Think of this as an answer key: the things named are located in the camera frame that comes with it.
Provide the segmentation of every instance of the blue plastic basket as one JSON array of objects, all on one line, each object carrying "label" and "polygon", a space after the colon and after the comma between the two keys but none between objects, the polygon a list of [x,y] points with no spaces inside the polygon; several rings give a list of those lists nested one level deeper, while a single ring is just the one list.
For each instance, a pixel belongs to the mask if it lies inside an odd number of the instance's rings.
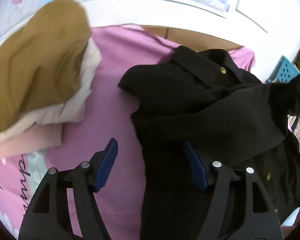
[{"label": "blue plastic basket", "polygon": [[291,79],[298,76],[300,71],[285,56],[282,56],[278,66],[275,78],[280,83],[288,83]]}]

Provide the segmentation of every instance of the metal screw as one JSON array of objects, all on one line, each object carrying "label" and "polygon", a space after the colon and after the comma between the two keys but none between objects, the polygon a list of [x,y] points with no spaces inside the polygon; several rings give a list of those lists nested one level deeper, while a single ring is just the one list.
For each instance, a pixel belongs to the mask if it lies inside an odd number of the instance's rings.
[{"label": "metal screw", "polygon": [[246,168],[247,173],[253,174],[254,173],[254,169],[253,168]]},{"label": "metal screw", "polygon": [[83,163],[81,163],[81,167],[82,168],[88,168],[90,166],[90,163],[89,162],[83,162]]},{"label": "metal screw", "polygon": [[56,172],[57,172],[57,169],[56,169],[56,168],[51,168],[51,169],[49,169],[49,171],[48,171],[48,173],[49,173],[50,175],[55,174]]},{"label": "metal screw", "polygon": [[215,161],[212,163],[213,166],[215,166],[216,168],[220,168],[221,167],[221,162]]}]

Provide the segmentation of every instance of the pink bedsheet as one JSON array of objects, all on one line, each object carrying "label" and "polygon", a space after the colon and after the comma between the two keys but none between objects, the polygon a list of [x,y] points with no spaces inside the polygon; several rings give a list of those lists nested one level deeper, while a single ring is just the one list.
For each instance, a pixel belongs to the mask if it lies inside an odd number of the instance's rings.
[{"label": "pink bedsheet", "polygon": [[[0,160],[0,218],[16,237],[26,207],[47,169],[75,168],[103,150],[110,138],[115,138],[119,154],[96,201],[112,240],[139,239],[145,174],[141,146],[130,121],[130,115],[138,109],[138,100],[120,90],[117,84],[134,65],[167,60],[178,44],[135,25],[96,28],[93,39],[103,60],[92,82],[85,119],[79,124],[64,125],[62,147]],[[244,50],[249,58],[243,60],[239,52],[243,50],[231,55],[241,62],[241,68],[250,70],[254,53],[247,54]],[[73,196],[69,198],[69,208],[74,233],[80,235]]]}]

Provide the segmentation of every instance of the gold button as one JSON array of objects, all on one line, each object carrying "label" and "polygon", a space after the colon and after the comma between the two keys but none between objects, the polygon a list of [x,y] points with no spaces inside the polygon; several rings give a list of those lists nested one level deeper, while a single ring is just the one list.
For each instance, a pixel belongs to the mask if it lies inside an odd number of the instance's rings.
[{"label": "gold button", "polygon": [[226,73],[227,73],[227,70],[226,70],[224,67],[222,67],[222,68],[220,68],[220,72],[221,72],[222,74],[226,74]]}]

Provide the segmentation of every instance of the white cloth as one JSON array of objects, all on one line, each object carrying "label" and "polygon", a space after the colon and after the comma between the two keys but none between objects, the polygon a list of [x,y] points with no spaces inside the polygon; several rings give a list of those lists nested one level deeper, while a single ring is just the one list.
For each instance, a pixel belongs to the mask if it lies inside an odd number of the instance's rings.
[{"label": "white cloth", "polygon": [[35,123],[51,124],[82,121],[84,117],[85,100],[91,93],[90,86],[100,62],[100,51],[90,38],[81,65],[81,87],[79,91],[64,104],[47,106],[24,114],[17,123],[7,130],[0,132],[0,143],[14,135],[26,131]]}]

